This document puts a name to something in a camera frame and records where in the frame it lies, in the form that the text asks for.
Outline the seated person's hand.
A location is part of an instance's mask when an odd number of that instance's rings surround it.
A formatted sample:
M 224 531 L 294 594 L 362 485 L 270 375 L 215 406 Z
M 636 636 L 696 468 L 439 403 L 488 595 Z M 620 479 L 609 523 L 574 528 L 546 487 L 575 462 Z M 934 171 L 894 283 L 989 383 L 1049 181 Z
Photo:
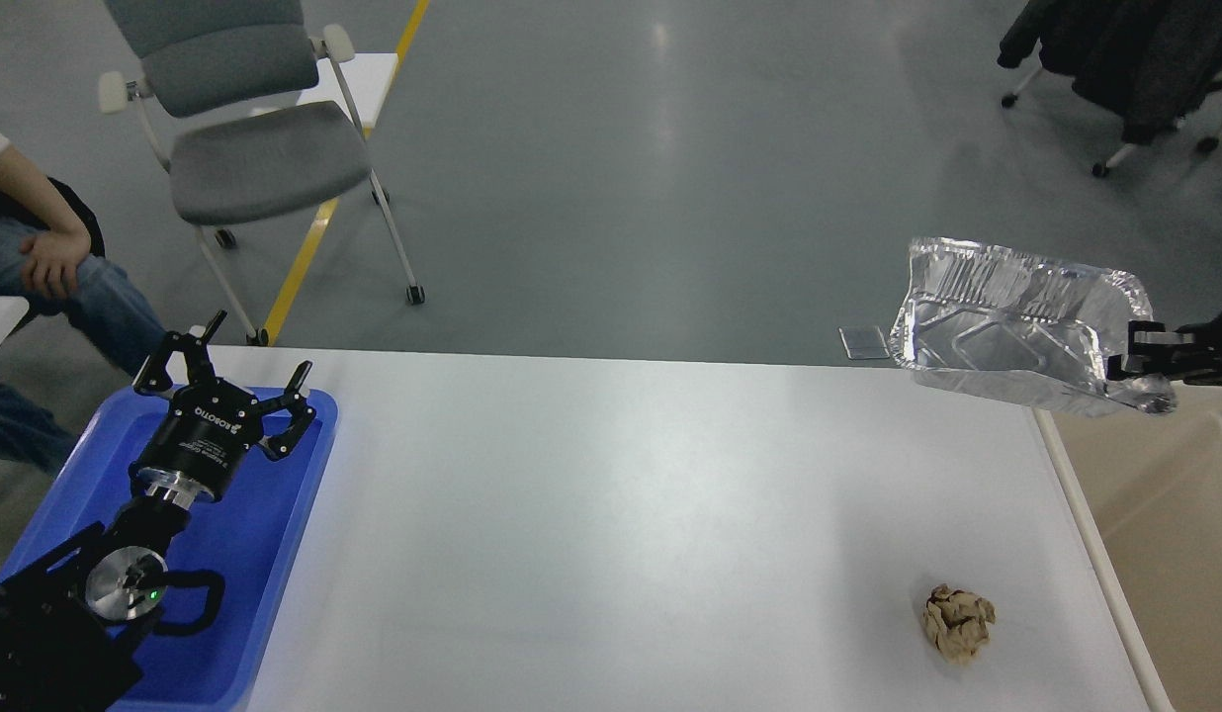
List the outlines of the seated person's hand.
M 28 234 L 20 244 L 24 256 L 20 278 L 24 289 L 67 300 L 78 289 L 78 269 L 90 256 L 90 234 L 78 230 L 46 230 Z

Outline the seated person's forearm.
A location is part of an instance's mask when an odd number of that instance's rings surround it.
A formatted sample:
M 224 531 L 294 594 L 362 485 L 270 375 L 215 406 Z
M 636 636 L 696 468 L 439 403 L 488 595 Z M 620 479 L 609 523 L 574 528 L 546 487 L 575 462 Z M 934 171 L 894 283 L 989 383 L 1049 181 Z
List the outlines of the seated person's forearm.
M 28 209 L 53 233 L 77 237 L 86 243 L 90 241 L 86 222 L 68 206 L 60 191 L 11 143 L 0 151 L 0 191 Z

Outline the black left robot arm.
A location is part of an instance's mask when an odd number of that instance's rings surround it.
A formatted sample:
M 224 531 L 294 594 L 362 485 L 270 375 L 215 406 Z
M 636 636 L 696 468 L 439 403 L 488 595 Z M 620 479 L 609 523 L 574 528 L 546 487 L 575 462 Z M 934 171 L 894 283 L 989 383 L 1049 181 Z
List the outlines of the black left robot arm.
M 218 503 L 259 451 L 292 456 L 316 410 L 312 361 L 262 398 L 215 371 L 204 333 L 165 333 L 133 391 L 167 413 L 127 469 L 131 499 L 0 580 L 0 711 L 105 711 L 142 678 L 134 655 L 152 636 L 192 638 L 218 620 L 226 578 L 174 569 L 167 553 L 192 506 Z

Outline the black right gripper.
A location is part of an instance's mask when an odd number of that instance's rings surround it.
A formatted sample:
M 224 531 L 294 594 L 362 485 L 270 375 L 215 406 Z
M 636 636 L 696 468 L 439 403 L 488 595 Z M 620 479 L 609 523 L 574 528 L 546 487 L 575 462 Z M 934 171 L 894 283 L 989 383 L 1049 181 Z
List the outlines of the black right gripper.
M 1218 361 L 1212 372 L 1211 351 Z M 1123 382 L 1144 377 L 1171 382 L 1202 377 L 1200 383 L 1222 387 L 1222 311 L 1200 325 L 1200 341 L 1198 333 L 1168 330 L 1162 321 L 1129 321 L 1125 347 L 1107 359 L 1107 379 Z

